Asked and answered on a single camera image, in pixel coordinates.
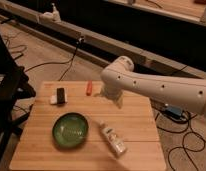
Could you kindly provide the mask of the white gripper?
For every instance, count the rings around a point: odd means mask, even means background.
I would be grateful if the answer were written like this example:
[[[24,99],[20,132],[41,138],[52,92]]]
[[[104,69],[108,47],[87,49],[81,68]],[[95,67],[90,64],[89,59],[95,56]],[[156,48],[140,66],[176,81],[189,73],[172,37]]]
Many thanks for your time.
[[[118,108],[122,107],[123,91],[121,89],[103,85],[100,94],[108,100],[111,100]]]

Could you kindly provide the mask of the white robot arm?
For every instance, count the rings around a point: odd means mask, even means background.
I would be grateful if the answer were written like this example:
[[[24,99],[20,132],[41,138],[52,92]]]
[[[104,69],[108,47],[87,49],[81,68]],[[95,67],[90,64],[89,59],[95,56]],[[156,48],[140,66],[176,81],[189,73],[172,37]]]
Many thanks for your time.
[[[123,90],[147,96],[206,117],[206,80],[173,76],[139,74],[134,63],[120,56],[101,72],[103,94],[118,99]]]

